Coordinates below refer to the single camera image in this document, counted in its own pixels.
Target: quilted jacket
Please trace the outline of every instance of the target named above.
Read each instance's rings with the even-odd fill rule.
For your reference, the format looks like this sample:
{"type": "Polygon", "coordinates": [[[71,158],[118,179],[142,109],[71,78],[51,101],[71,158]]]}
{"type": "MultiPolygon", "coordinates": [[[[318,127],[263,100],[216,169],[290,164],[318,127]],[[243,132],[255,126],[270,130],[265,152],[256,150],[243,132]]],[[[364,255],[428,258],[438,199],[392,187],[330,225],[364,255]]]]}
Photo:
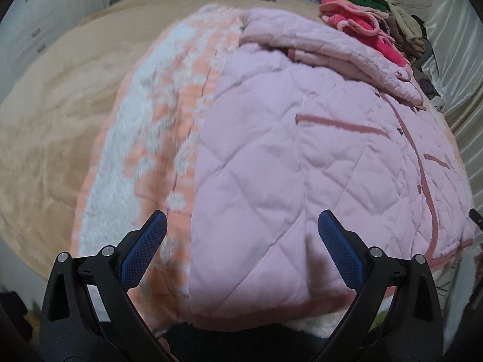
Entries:
{"type": "Polygon", "coordinates": [[[404,69],[295,14],[255,8],[242,20],[200,131],[195,325],[239,330],[347,306],[353,293],[317,233],[325,209],[367,246],[432,267],[471,241],[465,171],[404,69]]]}

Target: bedding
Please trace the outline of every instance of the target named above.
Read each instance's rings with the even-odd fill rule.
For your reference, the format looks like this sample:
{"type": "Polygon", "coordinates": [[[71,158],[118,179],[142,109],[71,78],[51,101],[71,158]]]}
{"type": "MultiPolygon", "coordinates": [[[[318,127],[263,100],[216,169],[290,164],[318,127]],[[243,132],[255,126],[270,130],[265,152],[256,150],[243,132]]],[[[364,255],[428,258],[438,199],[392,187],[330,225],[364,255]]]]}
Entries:
{"type": "MultiPolygon", "coordinates": [[[[93,143],[123,77],[174,21],[219,1],[121,1],[62,36],[1,104],[0,237],[44,278],[69,250],[93,143]]],[[[314,4],[302,0],[222,1],[317,19],[314,4]]]]}
{"type": "MultiPolygon", "coordinates": [[[[470,199],[458,202],[468,197],[464,171],[431,112],[423,110],[427,99],[405,69],[313,20],[262,9],[242,14],[243,23],[239,16],[207,6],[163,33],[123,80],[79,196],[71,247],[79,255],[97,252],[108,238],[119,241],[128,225],[141,225],[156,208],[166,212],[167,238],[140,286],[130,291],[155,332],[177,320],[239,330],[347,306],[353,294],[327,252],[317,250],[320,208],[340,211],[344,223],[361,229],[369,245],[380,245],[390,255],[434,256],[432,267],[470,243],[470,199]],[[247,19],[250,15],[256,18],[247,19]],[[301,106],[305,93],[312,96],[301,106]],[[395,99],[405,105],[399,107],[395,99]],[[314,107],[320,113],[304,118],[310,113],[301,110],[314,107]],[[291,141],[297,136],[306,141],[297,134],[307,130],[306,123],[329,127],[313,135],[320,146],[316,150],[307,150],[313,141],[300,148],[291,141]],[[263,132],[271,136],[264,138],[263,132]],[[286,160],[298,163],[299,153],[330,153],[331,142],[338,149],[333,157],[296,167],[317,164],[309,167],[312,178],[306,185],[288,167],[281,173],[286,160]],[[351,158],[354,148],[368,149],[363,161],[358,152],[351,158]],[[443,163],[440,158],[448,162],[439,165],[448,170],[443,174],[429,162],[443,163]],[[235,160],[241,162],[238,168],[235,160]],[[378,179],[370,177],[373,169],[378,179]],[[334,181],[341,180],[340,192],[321,177],[328,170],[334,181]],[[344,182],[344,176],[351,178],[344,182]],[[435,176],[444,191],[433,183],[435,176]],[[311,190],[317,186],[317,192],[311,190]],[[311,209],[300,212],[300,206],[311,209]],[[452,207],[450,221],[444,214],[452,207]],[[252,208],[263,210],[254,214],[252,208]],[[438,233],[435,219],[441,214],[438,233]],[[300,221],[301,215],[308,220],[300,221]],[[286,220],[290,217],[294,224],[286,220]],[[276,233],[288,235],[293,246],[276,233]],[[289,252],[288,260],[270,256],[272,246],[289,252]],[[301,268],[292,275],[291,261],[301,268]],[[251,262],[267,264],[252,268],[251,262]],[[305,262],[310,268],[304,268],[305,262]],[[301,286],[305,278],[308,284],[301,286]],[[235,291],[224,294],[232,284],[235,291]],[[284,302],[287,295],[292,299],[284,302]]],[[[318,329],[333,324],[322,321],[318,329]]]]}
{"type": "Polygon", "coordinates": [[[378,19],[372,13],[347,0],[322,0],[319,11],[325,23],[376,49],[412,74],[409,62],[395,48],[394,39],[381,30],[378,19]]]}

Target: bed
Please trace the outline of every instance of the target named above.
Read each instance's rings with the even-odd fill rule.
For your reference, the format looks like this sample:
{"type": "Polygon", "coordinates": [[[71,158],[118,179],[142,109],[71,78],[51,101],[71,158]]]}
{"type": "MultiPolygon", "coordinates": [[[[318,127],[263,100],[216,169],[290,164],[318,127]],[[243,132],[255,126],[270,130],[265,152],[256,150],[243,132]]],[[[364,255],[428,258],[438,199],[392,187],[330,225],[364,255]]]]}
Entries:
{"type": "MultiPolygon", "coordinates": [[[[163,30],[220,1],[117,3],[56,42],[1,105],[0,236],[40,276],[47,278],[58,253],[72,246],[77,199],[83,193],[94,141],[112,112],[123,77],[163,30]]],[[[223,0],[223,5],[279,8],[320,20],[317,6],[303,0],[223,0]]],[[[429,102],[424,105],[457,154],[443,117],[429,102]]],[[[324,331],[340,316],[334,313],[322,331],[313,321],[312,328],[300,322],[291,325],[327,335],[324,331]]]]}

